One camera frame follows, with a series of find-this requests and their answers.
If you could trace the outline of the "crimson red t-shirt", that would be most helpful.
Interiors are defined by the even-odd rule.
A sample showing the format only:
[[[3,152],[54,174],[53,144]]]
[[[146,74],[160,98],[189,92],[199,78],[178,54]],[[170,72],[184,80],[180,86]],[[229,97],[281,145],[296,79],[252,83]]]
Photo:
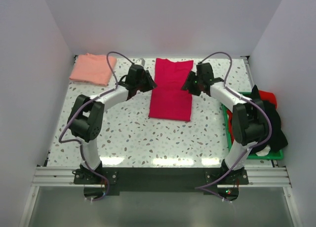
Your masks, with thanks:
[[[193,65],[193,60],[172,62],[168,59],[156,59],[157,87],[152,90],[150,118],[191,121],[192,95],[181,88]]]

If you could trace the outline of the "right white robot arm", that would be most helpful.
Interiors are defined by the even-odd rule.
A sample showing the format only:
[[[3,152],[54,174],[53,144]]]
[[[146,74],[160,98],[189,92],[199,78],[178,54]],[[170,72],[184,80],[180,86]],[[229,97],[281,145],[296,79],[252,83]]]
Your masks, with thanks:
[[[199,96],[207,94],[218,100],[232,112],[233,145],[223,160],[220,179],[231,184],[237,179],[237,171],[244,167],[250,151],[271,134],[272,126],[260,99],[250,99],[225,85],[215,77],[210,63],[198,63],[195,72],[189,72],[182,90]]]

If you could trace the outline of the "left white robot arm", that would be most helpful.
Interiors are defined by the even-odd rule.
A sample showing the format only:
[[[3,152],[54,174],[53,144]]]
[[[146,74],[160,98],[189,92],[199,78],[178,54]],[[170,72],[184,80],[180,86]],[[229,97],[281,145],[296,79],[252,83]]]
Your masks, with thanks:
[[[79,143],[81,168],[87,169],[85,178],[92,184],[102,179],[102,161],[98,154],[97,137],[101,132],[104,113],[111,107],[128,101],[140,92],[148,92],[156,88],[150,72],[143,66],[132,64],[128,73],[109,91],[94,95],[79,95],[66,128],[74,136],[71,142]]]

